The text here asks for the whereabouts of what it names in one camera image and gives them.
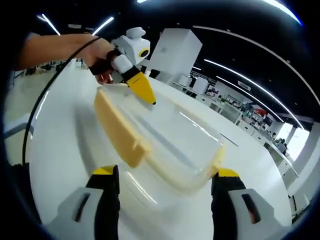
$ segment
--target transparent plastic container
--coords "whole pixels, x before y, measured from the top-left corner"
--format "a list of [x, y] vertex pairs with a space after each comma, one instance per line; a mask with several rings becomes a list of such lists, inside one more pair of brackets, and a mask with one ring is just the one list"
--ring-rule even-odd
[[154, 91], [156, 104], [145, 103], [127, 85], [104, 85], [103, 90], [124, 121], [151, 147], [137, 167], [117, 154], [99, 125], [98, 132], [120, 181], [146, 207], [164, 209], [182, 196], [196, 193], [215, 175], [224, 158], [221, 135], [201, 119]]

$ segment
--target black ceiling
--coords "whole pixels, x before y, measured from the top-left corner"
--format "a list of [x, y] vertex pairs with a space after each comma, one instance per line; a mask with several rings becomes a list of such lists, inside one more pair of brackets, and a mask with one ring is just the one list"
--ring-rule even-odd
[[[52, 21], [61, 34], [88, 32], [110, 16], [115, 20], [98, 35], [111, 39], [131, 27], [143, 27], [145, 38], [154, 48], [164, 28], [188, 28], [203, 43], [195, 63], [201, 74], [216, 79], [220, 76], [234, 84], [242, 81], [251, 86], [251, 94], [276, 113], [287, 113], [257, 87], [229, 71], [205, 62], [211, 60], [260, 84], [279, 98], [294, 114], [320, 121], [320, 107], [303, 81], [283, 62], [264, 49], [225, 33], [193, 28], [204, 26], [230, 30], [254, 40], [288, 60], [320, 96], [317, 84], [316, 59], [319, 27], [312, 2], [282, 1], [303, 23], [263, 0], [56, 0], [43, 3], [42, 13]], [[81, 25], [72, 29], [68, 24]], [[36, 20], [33, 31], [41, 35], [55, 32]]]

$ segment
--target black grip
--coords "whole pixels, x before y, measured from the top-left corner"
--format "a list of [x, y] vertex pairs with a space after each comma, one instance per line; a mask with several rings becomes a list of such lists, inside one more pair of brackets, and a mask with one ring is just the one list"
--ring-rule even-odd
[[114, 49], [107, 53], [105, 59], [99, 58], [94, 65], [89, 67], [89, 70], [95, 76], [104, 74], [108, 70], [113, 70], [111, 62], [115, 57], [120, 55], [121, 52], [118, 49]]

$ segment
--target black cable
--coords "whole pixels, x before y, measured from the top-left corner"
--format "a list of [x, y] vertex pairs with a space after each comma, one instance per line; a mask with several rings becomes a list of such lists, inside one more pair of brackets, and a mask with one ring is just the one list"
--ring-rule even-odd
[[82, 47], [80, 47], [77, 51], [75, 51], [67, 60], [66, 62], [62, 65], [62, 67], [53, 75], [53, 77], [50, 79], [50, 81], [47, 83], [47, 85], [44, 87], [44, 89], [42, 90], [42, 92], [40, 93], [39, 97], [37, 98], [32, 111], [30, 113], [30, 117], [28, 119], [28, 122], [26, 124], [25, 127], [25, 132], [24, 132], [24, 137], [23, 137], [23, 145], [22, 145], [22, 165], [25, 166], [26, 165], [26, 148], [27, 148], [27, 141], [28, 141], [28, 132], [30, 130], [31, 127], [31, 122], [34, 118], [34, 115], [36, 113], [36, 110], [42, 100], [42, 98], [44, 97], [44, 95], [46, 94], [46, 92], [48, 91], [48, 89], [50, 88], [50, 86], [54, 83], [54, 81], [56, 80], [56, 78], [59, 76], [59, 74], [65, 69], [65, 67], [70, 63], [70, 61], [75, 58], [84, 48], [86, 48], [87, 46], [91, 45], [92, 43], [94, 43], [95, 41], [101, 39], [102, 37], [105, 36], [100, 36], [97, 37], [89, 42], [87, 42], [85, 45], [83, 45]]

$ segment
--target ceiling light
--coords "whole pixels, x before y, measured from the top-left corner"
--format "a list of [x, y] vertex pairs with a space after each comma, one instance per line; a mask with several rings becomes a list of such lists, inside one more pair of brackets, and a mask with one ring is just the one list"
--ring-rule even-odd
[[115, 18], [112, 16], [104, 23], [102, 23], [93, 33], [92, 36], [96, 35], [101, 29], [103, 29], [107, 24], [111, 23]]
[[42, 16], [36, 16], [38, 19], [40, 19], [42, 22], [47, 22]]
[[50, 22], [50, 20], [46, 17], [46, 15], [42, 14], [42, 17], [45, 19], [45, 21], [50, 25], [50, 27], [58, 34], [61, 35], [60, 32], [55, 28], [55, 26]]
[[278, 98], [276, 98], [274, 95], [272, 95], [270, 92], [268, 92], [266, 89], [264, 89], [262, 86], [260, 86], [259, 84], [255, 83], [254, 81], [252, 81], [251, 79], [247, 78], [246, 76], [243, 76], [242, 74], [230, 69], [230, 68], [227, 68], [225, 66], [222, 66], [216, 62], [213, 62], [213, 61], [210, 61], [210, 60], [207, 60], [205, 59], [206, 62], [208, 63], [211, 63], [211, 64], [214, 64], [214, 65], [217, 65], [221, 68], [224, 68], [234, 74], [237, 74], [238, 76], [242, 77], [243, 79], [249, 81], [250, 83], [252, 83], [253, 85], [255, 85], [256, 87], [258, 87], [259, 89], [261, 89], [263, 92], [265, 92], [266, 94], [268, 94], [272, 99], [274, 99], [281, 107], [283, 107], [287, 112], [288, 114], [290, 114], [292, 116], [292, 118], [298, 123], [298, 125], [302, 128], [302, 129], [305, 129], [301, 122], [296, 118], [296, 116], [289, 110], [289, 108], [287, 108]]
[[222, 77], [216, 76], [218, 79], [221, 79], [223, 81], [225, 81], [226, 83], [234, 86], [235, 88], [241, 90], [242, 92], [246, 93], [247, 95], [249, 95], [251, 98], [253, 98], [254, 100], [256, 100], [258, 103], [260, 103], [262, 106], [264, 106], [266, 109], [268, 109], [271, 113], [273, 113], [281, 122], [284, 123], [284, 121], [281, 119], [281, 117], [279, 117], [274, 111], [272, 111], [267, 105], [265, 105], [262, 101], [260, 101], [259, 99], [257, 99], [255, 96], [252, 96], [250, 93], [246, 92], [245, 90], [241, 89], [240, 87], [234, 85], [233, 83], [223, 79]]
[[280, 9], [282, 12], [288, 14], [291, 18], [293, 18], [294, 20], [296, 20], [301, 26], [302, 23], [300, 22], [300, 20], [294, 15], [294, 13], [292, 11], [290, 11], [286, 6], [282, 5], [280, 2], [277, 2], [276, 0], [262, 0], [278, 9]]

